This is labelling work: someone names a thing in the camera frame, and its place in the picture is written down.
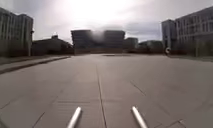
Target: ground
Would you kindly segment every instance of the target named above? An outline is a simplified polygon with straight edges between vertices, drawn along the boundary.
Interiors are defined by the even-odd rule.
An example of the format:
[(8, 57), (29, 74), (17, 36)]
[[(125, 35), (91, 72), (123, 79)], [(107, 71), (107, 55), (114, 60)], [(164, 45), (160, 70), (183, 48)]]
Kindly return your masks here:
[(144, 55), (83, 55), (0, 75), (9, 128), (213, 128), (213, 62)]

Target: cloud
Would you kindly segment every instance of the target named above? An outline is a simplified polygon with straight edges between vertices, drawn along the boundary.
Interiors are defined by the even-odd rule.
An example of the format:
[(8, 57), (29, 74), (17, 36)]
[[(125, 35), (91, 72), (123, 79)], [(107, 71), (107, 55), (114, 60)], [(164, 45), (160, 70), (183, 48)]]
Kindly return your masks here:
[(70, 30), (84, 28), (122, 29), (150, 40), (161, 39), (162, 21), (213, 6), (213, 0), (0, 0), (0, 6), (33, 17), (34, 39), (55, 33), (69, 39)]
[(160, 40), (160, 22), (133, 22), (125, 26), (124, 30), (128, 36), (138, 37), (139, 41)]

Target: tall building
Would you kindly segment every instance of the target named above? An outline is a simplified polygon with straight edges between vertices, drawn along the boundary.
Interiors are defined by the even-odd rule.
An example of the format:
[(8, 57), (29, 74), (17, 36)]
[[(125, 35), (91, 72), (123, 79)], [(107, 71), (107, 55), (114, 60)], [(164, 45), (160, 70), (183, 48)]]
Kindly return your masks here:
[(185, 53), (200, 55), (213, 55), (213, 6), (201, 11), (180, 17), (175, 21), (163, 22), (162, 31), (167, 35), (166, 25), (172, 28), (174, 41), (163, 38), (163, 42), (175, 44), (178, 50)]
[(0, 7), (0, 56), (29, 55), (32, 30), (31, 17), (16, 15)]
[(162, 38), (163, 46), (166, 48), (174, 48), (177, 43), (176, 23), (173, 20), (166, 20), (162, 22)]

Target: window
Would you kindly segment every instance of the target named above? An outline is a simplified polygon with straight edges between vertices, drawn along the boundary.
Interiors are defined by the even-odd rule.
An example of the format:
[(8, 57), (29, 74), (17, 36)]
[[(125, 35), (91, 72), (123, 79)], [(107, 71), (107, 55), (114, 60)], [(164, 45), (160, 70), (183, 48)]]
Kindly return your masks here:
[(210, 27), (210, 31), (213, 32), (213, 22), (211, 22), (211, 23), (209, 24), (209, 27)]

